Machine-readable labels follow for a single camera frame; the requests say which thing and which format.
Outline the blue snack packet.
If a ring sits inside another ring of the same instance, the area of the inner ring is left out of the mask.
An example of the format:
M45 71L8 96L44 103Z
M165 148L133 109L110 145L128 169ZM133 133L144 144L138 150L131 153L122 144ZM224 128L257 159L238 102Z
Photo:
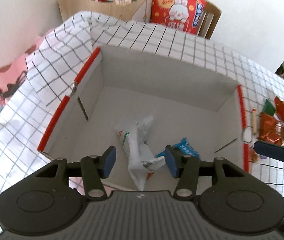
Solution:
M190 156L196 157L198 159L201 158L199 153L189 144L187 138L183 138L180 142L173 144L173 145L170 145L170 146L179 148L182 152L182 155L190 155ZM156 158L164 157L164 150L162 152L158 153L155 157Z

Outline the brown Oreo snack bag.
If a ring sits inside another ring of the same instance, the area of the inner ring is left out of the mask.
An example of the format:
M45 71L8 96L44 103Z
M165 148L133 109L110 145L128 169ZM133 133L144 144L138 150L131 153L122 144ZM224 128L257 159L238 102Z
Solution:
M258 139L269 143L282 145L284 136L283 124L273 116L262 112L259 123Z

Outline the white silver snack bag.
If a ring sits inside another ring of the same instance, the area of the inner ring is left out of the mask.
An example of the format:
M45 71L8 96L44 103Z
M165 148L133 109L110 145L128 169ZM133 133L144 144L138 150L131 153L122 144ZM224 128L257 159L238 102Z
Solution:
M123 118L115 127L128 157L128 172L139 191L144 191L146 181L165 164L164 157L155 157L147 144L153 122L151 115L140 120Z

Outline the green snack packet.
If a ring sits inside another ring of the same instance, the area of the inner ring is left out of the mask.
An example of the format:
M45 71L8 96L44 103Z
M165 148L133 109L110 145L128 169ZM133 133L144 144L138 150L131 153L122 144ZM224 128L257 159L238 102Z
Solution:
M276 108L274 107L270 99L265 100L262 112L269 116L274 116L274 114L276 113Z

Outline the small red candy packet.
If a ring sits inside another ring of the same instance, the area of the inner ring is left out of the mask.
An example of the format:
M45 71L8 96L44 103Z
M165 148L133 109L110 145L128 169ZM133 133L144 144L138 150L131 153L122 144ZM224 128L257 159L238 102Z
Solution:
M251 163L257 163L259 161L259 155L255 152L253 147L249 148L248 156Z

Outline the wooden stick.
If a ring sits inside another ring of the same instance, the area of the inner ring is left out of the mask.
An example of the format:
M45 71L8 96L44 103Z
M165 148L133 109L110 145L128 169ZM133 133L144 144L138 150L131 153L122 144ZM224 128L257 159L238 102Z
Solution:
M253 135L257 134L257 111L256 111L256 108L253 108L251 110L251 130L252 130Z

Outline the red and white cardboard box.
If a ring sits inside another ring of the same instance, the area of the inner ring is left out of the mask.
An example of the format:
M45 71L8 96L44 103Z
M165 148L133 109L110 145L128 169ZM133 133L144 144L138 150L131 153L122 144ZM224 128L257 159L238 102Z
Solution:
M242 89L235 80L185 61L115 46L95 49L38 150L76 162L115 146L117 159L104 184L136 190L115 127L123 118L149 115L154 122L147 144L153 155L187 138L202 161L223 157L248 168Z

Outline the white black grid tablecloth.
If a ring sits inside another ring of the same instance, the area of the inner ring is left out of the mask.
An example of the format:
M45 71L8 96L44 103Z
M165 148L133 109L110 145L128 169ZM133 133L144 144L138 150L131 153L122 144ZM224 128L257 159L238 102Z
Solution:
M222 156L284 196L284 162L253 164L251 111L284 100L284 80L239 53L160 24L79 12L22 57L0 112L0 193L52 159L117 149L105 180L173 190L163 158L186 138L202 161Z

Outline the pink patterned cloth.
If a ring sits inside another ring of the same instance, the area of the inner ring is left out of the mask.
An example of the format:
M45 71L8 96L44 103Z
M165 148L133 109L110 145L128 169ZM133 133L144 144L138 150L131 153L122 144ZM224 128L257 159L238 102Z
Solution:
M12 63L0 67L0 105L4 106L18 88L24 83L28 68L26 64L26 57L36 51L45 36L49 34L53 28L49 29L45 35L39 36L35 43L27 49L22 55L17 57Z

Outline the red rabbit cushion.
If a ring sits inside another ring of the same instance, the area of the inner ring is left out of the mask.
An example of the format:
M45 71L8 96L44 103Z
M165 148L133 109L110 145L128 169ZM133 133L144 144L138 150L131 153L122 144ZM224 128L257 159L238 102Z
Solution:
M152 0L151 22L195 35L205 6L205 0Z

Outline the wooden chair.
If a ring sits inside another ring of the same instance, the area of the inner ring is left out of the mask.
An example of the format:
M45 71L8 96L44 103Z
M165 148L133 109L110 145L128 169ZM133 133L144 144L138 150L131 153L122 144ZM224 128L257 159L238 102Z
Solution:
M206 5L201 14L197 36L209 40L221 17L222 11L213 3L206 1Z

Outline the wooden side cabinet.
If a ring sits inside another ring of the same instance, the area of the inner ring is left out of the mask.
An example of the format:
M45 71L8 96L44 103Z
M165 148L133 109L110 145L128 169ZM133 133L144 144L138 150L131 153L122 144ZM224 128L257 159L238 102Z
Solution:
M78 12L92 11L115 17L121 21L150 22L152 0L132 0L127 6L115 4L114 1L58 0L58 5L63 21Z

